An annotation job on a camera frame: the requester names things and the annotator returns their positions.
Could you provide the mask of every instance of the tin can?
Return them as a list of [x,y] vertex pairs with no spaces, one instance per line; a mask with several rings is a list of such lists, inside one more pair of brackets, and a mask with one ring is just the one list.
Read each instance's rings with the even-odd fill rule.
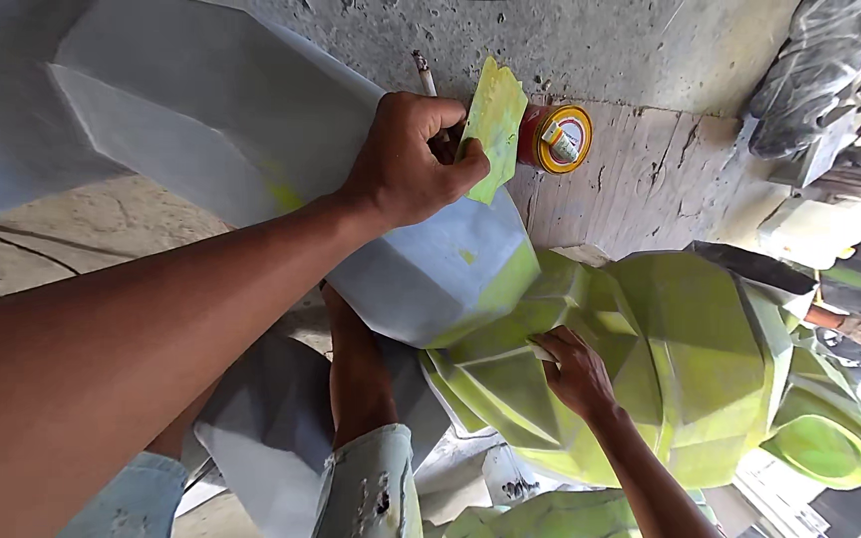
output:
[[[566,140],[558,136],[544,136],[551,131],[560,129]],[[576,159],[568,158],[566,151],[556,150],[549,140],[555,144],[569,142],[576,149]],[[575,104],[558,104],[541,106],[528,104],[523,111],[520,121],[520,137],[517,142],[517,162],[532,165],[537,169],[562,174],[573,171],[590,152],[593,140],[593,123],[590,115],[581,106]]]

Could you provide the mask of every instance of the yellow sandpaper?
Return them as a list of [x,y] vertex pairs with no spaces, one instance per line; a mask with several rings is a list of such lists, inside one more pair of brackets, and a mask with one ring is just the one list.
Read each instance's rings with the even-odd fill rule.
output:
[[473,93],[458,160],[467,140],[475,138],[484,146],[491,171],[467,193],[468,198],[490,205],[496,189],[514,177],[518,131],[526,107],[527,96],[520,89],[520,81],[509,67],[497,69],[494,56],[487,56]]

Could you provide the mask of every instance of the yellow lid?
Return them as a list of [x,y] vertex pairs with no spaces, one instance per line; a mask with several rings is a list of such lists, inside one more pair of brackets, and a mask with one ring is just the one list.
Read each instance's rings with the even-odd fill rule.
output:
[[[550,144],[541,139],[544,130],[551,122],[556,122],[561,129],[564,130],[566,136],[574,141],[574,144],[580,148],[580,155],[576,161],[566,163],[556,156],[550,150]],[[586,159],[586,154],[590,152],[590,144],[593,141],[593,123],[590,121],[590,116],[583,110],[582,107],[575,104],[567,104],[554,110],[541,123],[537,131],[537,157],[541,161],[541,165],[550,173],[561,174],[573,171],[577,166],[583,163]]]

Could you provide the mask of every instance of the ripped jeans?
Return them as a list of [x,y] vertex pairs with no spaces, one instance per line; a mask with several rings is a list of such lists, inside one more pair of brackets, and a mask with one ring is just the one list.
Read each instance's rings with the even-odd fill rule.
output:
[[[335,451],[326,464],[315,538],[421,537],[411,457],[411,430],[403,424],[378,428]],[[168,538],[185,480],[178,461],[142,452],[58,538]]]
[[327,461],[314,538],[420,538],[411,430],[389,424]]

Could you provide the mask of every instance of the concrete floor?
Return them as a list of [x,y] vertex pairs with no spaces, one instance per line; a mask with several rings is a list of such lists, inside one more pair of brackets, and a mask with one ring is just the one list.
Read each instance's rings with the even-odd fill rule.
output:
[[[796,2],[779,0],[211,0],[256,6],[254,13],[301,33],[389,90],[419,91],[410,56],[431,61],[441,95],[469,101],[492,54],[528,93],[738,115],[785,38]],[[745,202],[722,216],[716,239],[752,241],[779,187],[765,165],[747,164]],[[74,273],[127,262],[228,228],[138,176],[32,202],[0,215],[0,296]],[[319,297],[283,320],[321,351]],[[175,536],[251,536],[233,495],[176,522]]]
[[528,94],[737,115],[783,45],[797,1],[207,0],[254,6],[383,88],[468,100],[494,55]]

